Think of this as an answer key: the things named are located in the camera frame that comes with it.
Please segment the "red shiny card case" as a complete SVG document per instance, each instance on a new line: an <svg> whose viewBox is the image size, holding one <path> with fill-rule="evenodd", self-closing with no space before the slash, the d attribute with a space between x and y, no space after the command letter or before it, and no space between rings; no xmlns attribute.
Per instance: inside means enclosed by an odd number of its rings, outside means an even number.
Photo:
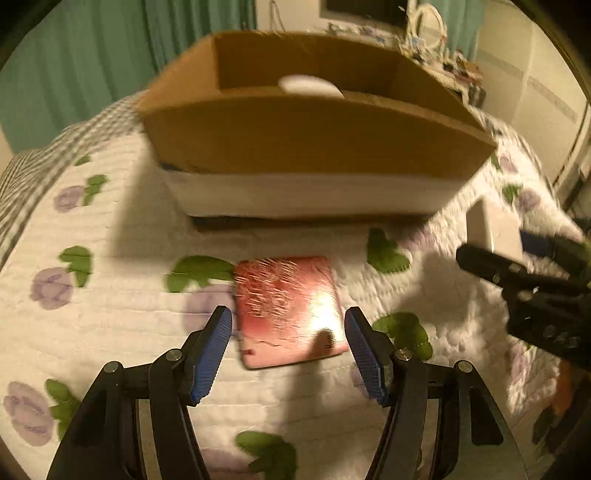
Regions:
<svg viewBox="0 0 591 480"><path fill-rule="evenodd" d="M322 256L239 263L235 313L242 362L250 370L348 350L332 266Z"/></svg>

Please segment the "oval white mirror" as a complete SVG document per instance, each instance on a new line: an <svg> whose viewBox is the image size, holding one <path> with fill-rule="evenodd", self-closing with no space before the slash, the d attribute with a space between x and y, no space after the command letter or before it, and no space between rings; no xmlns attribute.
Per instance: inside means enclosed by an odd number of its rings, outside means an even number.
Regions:
<svg viewBox="0 0 591 480"><path fill-rule="evenodd" d="M420 40L426 49L437 50L447 43L447 25L434 5L418 4L408 17L408 35Z"/></svg>

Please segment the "white box charger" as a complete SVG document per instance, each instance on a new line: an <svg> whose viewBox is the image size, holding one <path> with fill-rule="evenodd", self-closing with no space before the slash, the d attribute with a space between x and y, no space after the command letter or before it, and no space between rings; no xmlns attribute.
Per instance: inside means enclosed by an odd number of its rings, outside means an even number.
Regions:
<svg viewBox="0 0 591 480"><path fill-rule="evenodd" d="M466 213L467 242L518 263L523 262L519 219L486 197Z"/></svg>

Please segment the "grey checkered blanket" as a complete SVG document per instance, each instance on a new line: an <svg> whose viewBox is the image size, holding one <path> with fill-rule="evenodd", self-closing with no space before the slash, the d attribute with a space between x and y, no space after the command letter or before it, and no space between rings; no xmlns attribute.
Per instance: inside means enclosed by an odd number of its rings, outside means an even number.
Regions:
<svg viewBox="0 0 591 480"><path fill-rule="evenodd" d="M64 171L106 142L141 129L134 107L142 92L114 102L87 121L65 128L43 148L17 154L1 175L1 262L17 245L39 201Z"/></svg>

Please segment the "white louvered wardrobe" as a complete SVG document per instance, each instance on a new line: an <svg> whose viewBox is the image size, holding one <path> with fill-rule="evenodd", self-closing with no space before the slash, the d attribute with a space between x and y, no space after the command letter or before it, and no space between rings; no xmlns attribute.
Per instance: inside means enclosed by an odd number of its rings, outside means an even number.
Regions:
<svg viewBox="0 0 591 480"><path fill-rule="evenodd" d="M554 183L573 165L590 108L575 76L547 35L510 1L488 1L476 63L483 110L521 134Z"/></svg>

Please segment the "brown cardboard box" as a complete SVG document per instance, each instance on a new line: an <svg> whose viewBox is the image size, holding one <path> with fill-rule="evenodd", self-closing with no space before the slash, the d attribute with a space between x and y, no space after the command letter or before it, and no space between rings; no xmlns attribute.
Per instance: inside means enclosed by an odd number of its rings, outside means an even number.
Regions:
<svg viewBox="0 0 591 480"><path fill-rule="evenodd" d="M344 98L284 93L287 75L328 80ZM327 35L208 36L166 66L136 110L192 217L430 215L496 148L413 61Z"/></svg>

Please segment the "green right curtain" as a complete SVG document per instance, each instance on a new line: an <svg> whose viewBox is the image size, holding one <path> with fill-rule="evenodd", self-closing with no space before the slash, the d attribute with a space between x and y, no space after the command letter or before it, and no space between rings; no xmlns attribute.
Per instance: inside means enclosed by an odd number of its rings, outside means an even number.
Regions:
<svg viewBox="0 0 591 480"><path fill-rule="evenodd" d="M447 41L439 51L460 51L473 61L478 46L478 36L484 21L486 1L481 0L434 0L418 1L417 5L431 4L435 7L447 28Z"/></svg>

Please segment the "white cylindrical bottle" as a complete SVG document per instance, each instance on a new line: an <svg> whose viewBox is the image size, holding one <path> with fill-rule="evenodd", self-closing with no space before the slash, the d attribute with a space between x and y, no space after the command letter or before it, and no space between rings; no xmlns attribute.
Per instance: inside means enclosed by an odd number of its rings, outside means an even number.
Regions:
<svg viewBox="0 0 591 480"><path fill-rule="evenodd" d="M284 93L290 95L315 96L343 99L338 87L328 80L310 75L287 75L277 82Z"/></svg>

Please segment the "large green curtain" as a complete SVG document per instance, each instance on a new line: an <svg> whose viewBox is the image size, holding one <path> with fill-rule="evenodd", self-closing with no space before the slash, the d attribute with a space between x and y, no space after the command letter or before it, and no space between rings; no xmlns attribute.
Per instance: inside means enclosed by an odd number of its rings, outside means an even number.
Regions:
<svg viewBox="0 0 591 480"><path fill-rule="evenodd" d="M15 153L142 90L200 38L256 28L252 1L61 1L1 68L1 127Z"/></svg>

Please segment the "white dressing table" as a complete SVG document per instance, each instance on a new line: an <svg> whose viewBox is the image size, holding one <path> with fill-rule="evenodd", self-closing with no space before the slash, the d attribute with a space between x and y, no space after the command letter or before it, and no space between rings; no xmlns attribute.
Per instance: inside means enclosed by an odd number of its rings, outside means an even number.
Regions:
<svg viewBox="0 0 591 480"><path fill-rule="evenodd" d="M478 65L468 61L462 52L451 53L444 43L428 45L420 37L410 37L400 46L401 53L434 77L465 105L482 108L486 91Z"/></svg>

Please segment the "black wall television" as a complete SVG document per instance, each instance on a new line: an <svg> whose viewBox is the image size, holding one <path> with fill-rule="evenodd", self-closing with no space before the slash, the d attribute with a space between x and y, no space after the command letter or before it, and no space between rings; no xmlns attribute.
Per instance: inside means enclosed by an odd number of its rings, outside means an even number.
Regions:
<svg viewBox="0 0 591 480"><path fill-rule="evenodd" d="M324 12L345 14L403 28L407 24L407 1L399 0L327 0Z"/></svg>

